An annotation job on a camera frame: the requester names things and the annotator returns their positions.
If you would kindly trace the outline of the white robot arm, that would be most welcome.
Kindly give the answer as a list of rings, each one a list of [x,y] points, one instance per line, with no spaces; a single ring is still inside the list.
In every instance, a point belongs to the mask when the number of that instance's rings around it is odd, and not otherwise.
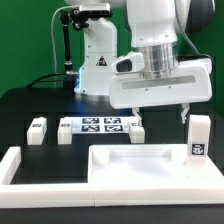
[[[212,97],[209,57],[179,61],[176,32],[187,0],[65,0],[69,5],[108,2],[126,8],[132,51],[112,64],[110,104],[115,109],[181,104]]]

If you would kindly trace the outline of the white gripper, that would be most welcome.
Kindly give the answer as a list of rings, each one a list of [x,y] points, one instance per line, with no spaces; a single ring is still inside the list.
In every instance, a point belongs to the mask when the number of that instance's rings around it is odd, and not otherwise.
[[[211,72],[211,59],[202,58],[181,61],[167,78],[150,80],[141,73],[116,74],[110,81],[110,104],[115,109],[132,108],[140,127],[139,107],[181,104],[181,120],[185,124],[189,103],[212,97]]]

